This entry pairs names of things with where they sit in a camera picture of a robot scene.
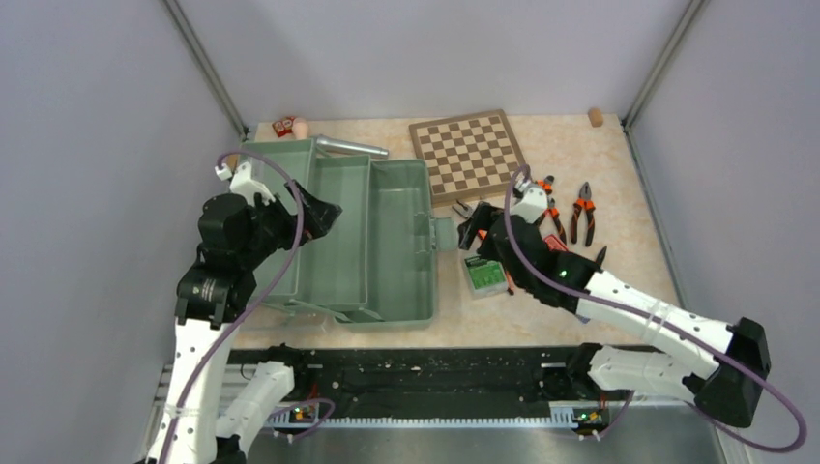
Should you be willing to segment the green screw bit box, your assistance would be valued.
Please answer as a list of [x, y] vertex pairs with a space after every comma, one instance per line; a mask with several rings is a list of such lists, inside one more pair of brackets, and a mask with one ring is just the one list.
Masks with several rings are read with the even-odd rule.
[[506, 273], [497, 261], [481, 258], [477, 254], [462, 260], [466, 284], [474, 299], [483, 299], [510, 290]]

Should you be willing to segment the green plastic tool box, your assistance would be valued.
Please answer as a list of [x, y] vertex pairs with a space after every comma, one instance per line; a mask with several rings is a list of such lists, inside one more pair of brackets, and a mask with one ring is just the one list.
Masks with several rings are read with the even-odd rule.
[[433, 212], [424, 163], [333, 156], [310, 140], [250, 142], [314, 197], [341, 207], [329, 234], [302, 246], [243, 327], [350, 332], [428, 327], [438, 308], [439, 253], [456, 247], [454, 222]]

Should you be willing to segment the orange diagonal cutters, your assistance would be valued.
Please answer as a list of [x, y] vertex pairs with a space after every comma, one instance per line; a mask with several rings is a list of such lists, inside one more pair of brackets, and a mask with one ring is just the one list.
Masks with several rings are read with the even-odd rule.
[[537, 183], [547, 195], [551, 195], [553, 192], [554, 180], [555, 178], [552, 175], [548, 175], [540, 180], [537, 180]]

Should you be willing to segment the large orange pliers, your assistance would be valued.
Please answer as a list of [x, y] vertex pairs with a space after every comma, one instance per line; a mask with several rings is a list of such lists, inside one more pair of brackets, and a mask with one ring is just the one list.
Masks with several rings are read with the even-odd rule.
[[470, 206], [469, 204], [467, 204], [467, 203], [465, 203], [461, 200], [456, 200], [455, 203], [452, 205], [452, 209], [461, 218], [463, 218], [465, 220], [470, 219], [473, 216], [473, 214], [475, 213], [475, 210], [472, 206]]

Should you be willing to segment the red tool card pack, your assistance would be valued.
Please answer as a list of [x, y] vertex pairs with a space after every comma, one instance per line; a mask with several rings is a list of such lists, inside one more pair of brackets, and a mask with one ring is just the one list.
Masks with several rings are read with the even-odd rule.
[[563, 253], [568, 252], [568, 247], [554, 234], [547, 235], [543, 238], [543, 242], [546, 244], [547, 249], [550, 253]]

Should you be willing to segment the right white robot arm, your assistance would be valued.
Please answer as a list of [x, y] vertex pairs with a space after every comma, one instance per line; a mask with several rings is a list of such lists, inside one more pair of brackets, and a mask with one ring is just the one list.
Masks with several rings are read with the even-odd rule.
[[724, 425], [748, 428], [771, 371], [765, 330], [743, 317], [728, 323], [648, 295], [594, 260], [550, 246], [539, 227], [486, 202], [456, 228], [461, 249], [476, 247], [540, 303], [599, 320], [651, 346], [640, 352], [586, 343], [568, 364], [580, 398], [637, 391], [685, 401]]

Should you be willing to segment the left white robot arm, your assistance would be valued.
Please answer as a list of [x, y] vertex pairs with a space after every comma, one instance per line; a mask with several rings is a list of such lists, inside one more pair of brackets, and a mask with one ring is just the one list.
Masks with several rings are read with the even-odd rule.
[[196, 259], [177, 285], [175, 358], [156, 438], [146, 463], [245, 463], [266, 418], [284, 398], [309, 388], [309, 373], [292, 362], [263, 362], [225, 413], [222, 385], [238, 328], [250, 314], [254, 272], [272, 254], [287, 253], [277, 284], [298, 248], [326, 236], [340, 206], [285, 185], [290, 213], [278, 196], [253, 188], [212, 197], [202, 207]]

